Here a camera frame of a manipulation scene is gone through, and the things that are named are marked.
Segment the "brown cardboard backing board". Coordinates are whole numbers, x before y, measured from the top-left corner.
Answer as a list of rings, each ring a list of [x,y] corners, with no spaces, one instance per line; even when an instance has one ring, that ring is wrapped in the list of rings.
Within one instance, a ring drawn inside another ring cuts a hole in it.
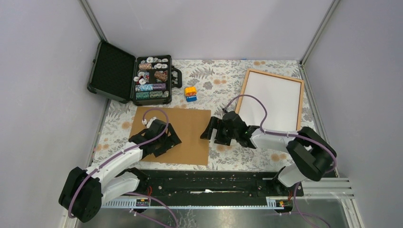
[[[161,156],[148,155],[142,161],[168,164],[207,165],[209,141],[200,138],[210,118],[210,110],[163,108],[169,123],[182,141]]]

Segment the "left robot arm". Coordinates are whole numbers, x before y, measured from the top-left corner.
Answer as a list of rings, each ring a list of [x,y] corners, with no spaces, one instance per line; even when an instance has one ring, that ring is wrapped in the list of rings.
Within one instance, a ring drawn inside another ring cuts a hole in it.
[[[64,184],[58,202],[71,218],[90,221],[107,203],[133,192],[151,191],[148,176],[130,166],[148,155],[158,157],[181,143],[171,123],[157,118],[144,120],[145,128],[131,136],[125,146],[104,159],[100,165],[86,169],[73,168]]]

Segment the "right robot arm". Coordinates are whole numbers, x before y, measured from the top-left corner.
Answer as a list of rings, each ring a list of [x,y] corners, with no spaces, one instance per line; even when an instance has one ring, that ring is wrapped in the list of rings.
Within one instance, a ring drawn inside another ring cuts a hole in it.
[[[281,168],[266,185],[269,193],[280,196],[301,181],[320,181],[336,166],[335,150],[312,128],[303,127],[293,132],[264,130],[261,126],[247,125],[234,111],[227,112],[221,119],[211,117],[200,138],[213,139],[215,144],[221,145],[230,145],[235,140],[246,148],[287,152],[293,164]]]

